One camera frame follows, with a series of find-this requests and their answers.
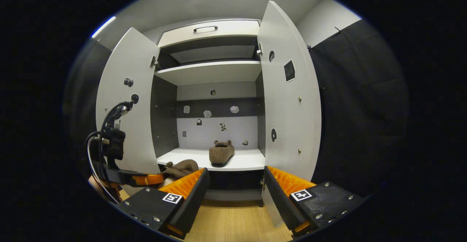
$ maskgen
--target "white shelf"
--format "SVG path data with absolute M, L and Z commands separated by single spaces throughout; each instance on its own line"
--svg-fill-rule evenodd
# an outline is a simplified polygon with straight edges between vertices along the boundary
M 209 151 L 201 149 L 176 148 L 157 158 L 157 163 L 166 165 L 168 162 L 177 164 L 186 159 L 193 159 L 199 168 L 206 167 L 209 171 L 250 171 L 264 169 L 264 156 L 259 149 L 235 150 L 233 157 L 224 167 L 213 167 L 209 161 Z
M 176 86 L 254 82 L 261 73 L 261 61 L 220 61 L 169 68 L 154 73 Z

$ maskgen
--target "open cabinet door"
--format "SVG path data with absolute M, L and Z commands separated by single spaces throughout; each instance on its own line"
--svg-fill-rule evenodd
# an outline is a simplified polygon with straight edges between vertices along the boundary
M 130 28 L 113 50 L 100 78 L 96 102 L 98 129 L 101 128 L 107 112 L 116 104 L 131 101 L 132 94 L 139 96 L 133 109 L 120 118 L 120 130 L 126 134 L 123 159 L 115 160 L 120 169 L 143 173 L 160 172 L 150 121 L 151 87 L 155 71 L 151 61 L 153 56 L 157 59 L 159 51 L 155 43 L 136 29 Z M 134 80 L 131 87 L 124 85 L 125 78 Z
M 266 165 L 310 181 L 321 139 L 320 91 L 310 54 L 290 18 L 269 1 L 258 32 L 266 116 Z M 269 191 L 264 205 L 282 219 Z

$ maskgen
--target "black curtain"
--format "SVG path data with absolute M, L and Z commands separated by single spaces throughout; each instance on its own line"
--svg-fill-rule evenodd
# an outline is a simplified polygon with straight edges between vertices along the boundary
M 313 48 L 322 133 L 312 182 L 367 196 L 397 171 L 409 97 L 402 69 L 382 36 L 360 20 Z
M 70 148 L 71 162 L 84 177 L 91 176 L 91 168 L 84 142 L 96 129 L 96 99 L 100 77 L 112 52 L 89 39 L 75 59 L 63 93 L 65 134 Z

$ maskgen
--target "ceiling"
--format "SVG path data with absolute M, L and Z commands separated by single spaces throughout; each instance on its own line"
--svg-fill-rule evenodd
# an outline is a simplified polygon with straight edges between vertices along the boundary
M 100 34 L 108 48 L 130 27 L 141 33 L 170 23 L 212 17 L 262 19 L 269 0 L 138 0 L 118 14 Z M 272 0 L 297 25 L 322 0 Z

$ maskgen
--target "black square sticker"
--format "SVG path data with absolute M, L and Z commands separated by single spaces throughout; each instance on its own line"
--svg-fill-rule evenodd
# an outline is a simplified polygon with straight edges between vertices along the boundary
M 292 60 L 290 60 L 286 65 L 284 65 L 284 71 L 286 82 L 295 79 L 295 68 L 293 66 Z

